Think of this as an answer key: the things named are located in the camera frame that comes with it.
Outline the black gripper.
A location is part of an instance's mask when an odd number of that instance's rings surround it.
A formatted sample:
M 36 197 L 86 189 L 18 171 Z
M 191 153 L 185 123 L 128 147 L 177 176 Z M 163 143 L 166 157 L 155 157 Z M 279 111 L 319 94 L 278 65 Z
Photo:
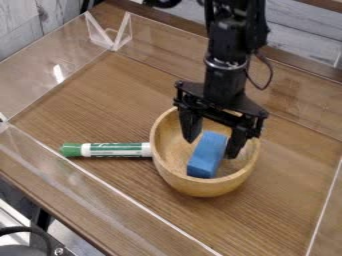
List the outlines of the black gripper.
M 183 138 L 193 143 L 202 131 L 205 118 L 233 129 L 226 157 L 235 159 L 247 138 L 259 137 L 269 112 L 246 94 L 250 58 L 242 62 L 223 62 L 205 57 L 205 82 L 175 83 L 174 106 L 179 111 Z

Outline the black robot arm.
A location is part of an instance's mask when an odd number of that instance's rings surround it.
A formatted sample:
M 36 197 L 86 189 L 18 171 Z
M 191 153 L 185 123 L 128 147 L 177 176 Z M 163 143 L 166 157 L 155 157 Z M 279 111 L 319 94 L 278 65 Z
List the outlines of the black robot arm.
M 202 83 L 178 81 L 174 105 L 182 135 L 193 142 L 210 119 L 231 129 L 225 156 L 234 159 L 261 136 L 267 110 L 247 96 L 251 58 L 267 43 L 266 0 L 205 0 L 209 46 Z

